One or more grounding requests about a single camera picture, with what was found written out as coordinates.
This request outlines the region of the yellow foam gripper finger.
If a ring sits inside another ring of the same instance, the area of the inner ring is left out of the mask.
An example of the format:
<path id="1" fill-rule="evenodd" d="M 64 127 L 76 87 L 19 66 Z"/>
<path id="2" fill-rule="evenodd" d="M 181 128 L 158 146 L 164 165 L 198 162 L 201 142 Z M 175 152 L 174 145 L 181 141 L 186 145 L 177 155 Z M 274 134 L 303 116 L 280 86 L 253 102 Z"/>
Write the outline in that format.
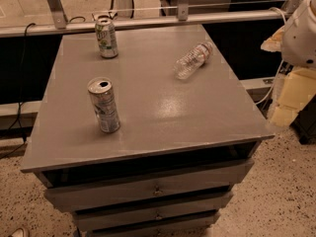
<path id="1" fill-rule="evenodd" d="M 270 122 L 290 126 L 316 95 L 316 69 L 294 67 L 285 78 Z"/>
<path id="2" fill-rule="evenodd" d="M 261 50 L 268 52 L 280 52 L 283 33 L 284 27 L 280 27 L 269 38 L 263 41 L 261 44 Z"/>

